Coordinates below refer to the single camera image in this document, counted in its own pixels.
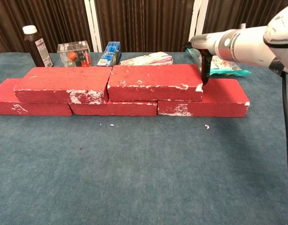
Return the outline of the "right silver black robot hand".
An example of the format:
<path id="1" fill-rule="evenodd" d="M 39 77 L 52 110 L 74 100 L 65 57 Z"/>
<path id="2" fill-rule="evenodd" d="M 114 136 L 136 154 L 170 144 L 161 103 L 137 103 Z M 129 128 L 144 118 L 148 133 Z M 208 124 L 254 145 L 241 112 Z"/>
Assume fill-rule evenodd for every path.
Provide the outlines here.
<path id="1" fill-rule="evenodd" d="M 215 42 L 220 40 L 223 32 L 206 33 L 193 36 L 185 43 L 186 49 L 197 49 L 201 54 L 201 80 L 206 85 L 210 77 L 212 57 L 215 53 Z"/>

